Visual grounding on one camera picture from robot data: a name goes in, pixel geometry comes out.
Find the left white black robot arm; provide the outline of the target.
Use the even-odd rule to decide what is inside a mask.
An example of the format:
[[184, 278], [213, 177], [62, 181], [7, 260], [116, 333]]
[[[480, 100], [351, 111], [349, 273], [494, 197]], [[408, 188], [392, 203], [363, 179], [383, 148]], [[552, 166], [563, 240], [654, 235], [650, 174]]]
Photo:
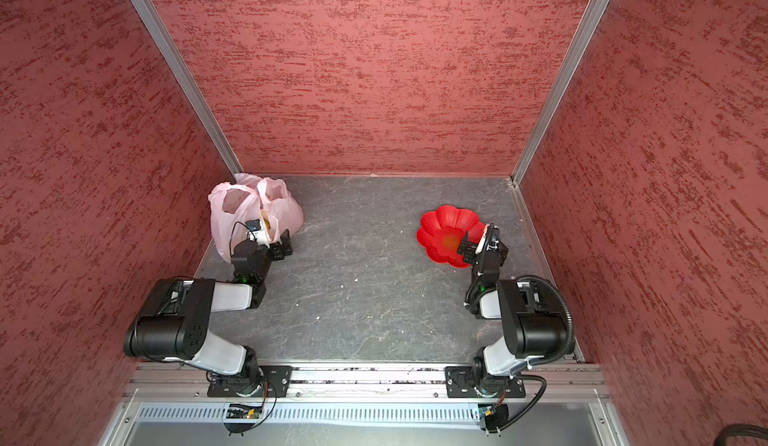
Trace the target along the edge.
[[125, 355], [202, 370], [212, 398], [284, 398], [293, 368], [261, 366], [253, 348], [216, 335], [209, 323], [215, 312], [259, 308], [272, 263], [292, 253], [285, 231], [271, 245], [247, 239], [235, 246], [230, 282], [187, 277], [158, 281], [128, 329]]

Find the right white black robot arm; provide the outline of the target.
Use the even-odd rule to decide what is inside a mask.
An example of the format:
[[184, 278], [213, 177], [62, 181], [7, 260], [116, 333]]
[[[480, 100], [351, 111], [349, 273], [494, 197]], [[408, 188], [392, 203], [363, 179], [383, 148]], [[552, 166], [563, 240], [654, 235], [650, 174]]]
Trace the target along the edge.
[[477, 239], [465, 234], [457, 254], [471, 267], [465, 309], [477, 319], [500, 321], [502, 336], [480, 348], [462, 379], [449, 373], [449, 382], [466, 393], [498, 398], [522, 382], [523, 372], [574, 352], [574, 320], [562, 293], [537, 275], [501, 277], [508, 248], [499, 228], [490, 223]]

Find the pink plastic bag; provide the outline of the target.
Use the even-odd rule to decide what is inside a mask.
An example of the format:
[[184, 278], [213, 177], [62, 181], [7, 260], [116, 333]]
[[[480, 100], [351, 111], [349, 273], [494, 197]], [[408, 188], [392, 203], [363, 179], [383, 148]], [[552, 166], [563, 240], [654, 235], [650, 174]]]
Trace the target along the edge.
[[272, 243], [286, 230], [291, 236], [295, 235], [304, 224], [301, 206], [280, 179], [238, 173], [234, 183], [215, 186], [208, 201], [212, 239], [217, 252], [228, 263], [232, 261], [235, 246], [247, 240], [246, 221], [267, 219]]

